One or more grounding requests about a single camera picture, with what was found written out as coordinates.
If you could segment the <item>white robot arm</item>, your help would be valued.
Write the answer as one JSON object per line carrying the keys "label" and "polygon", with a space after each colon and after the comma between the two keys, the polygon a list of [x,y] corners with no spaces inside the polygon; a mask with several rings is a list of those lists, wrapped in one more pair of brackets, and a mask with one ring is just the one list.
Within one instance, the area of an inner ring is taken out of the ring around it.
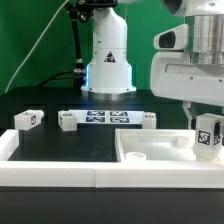
{"label": "white robot arm", "polygon": [[[160,0],[184,23],[154,37],[154,95],[224,107],[224,0]],[[81,21],[94,20],[93,57],[82,90],[116,98],[134,92],[126,59],[127,24],[114,8],[121,0],[78,0]]]}

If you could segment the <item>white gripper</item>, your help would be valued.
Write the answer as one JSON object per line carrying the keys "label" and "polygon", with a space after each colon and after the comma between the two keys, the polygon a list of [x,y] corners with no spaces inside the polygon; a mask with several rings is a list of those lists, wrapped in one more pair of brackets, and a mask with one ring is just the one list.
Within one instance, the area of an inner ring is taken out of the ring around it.
{"label": "white gripper", "polygon": [[[224,106],[224,66],[194,65],[185,52],[158,52],[152,59],[150,88],[155,96],[181,100],[188,128],[196,126],[194,104]],[[220,122],[215,124],[214,145],[220,143]]]}

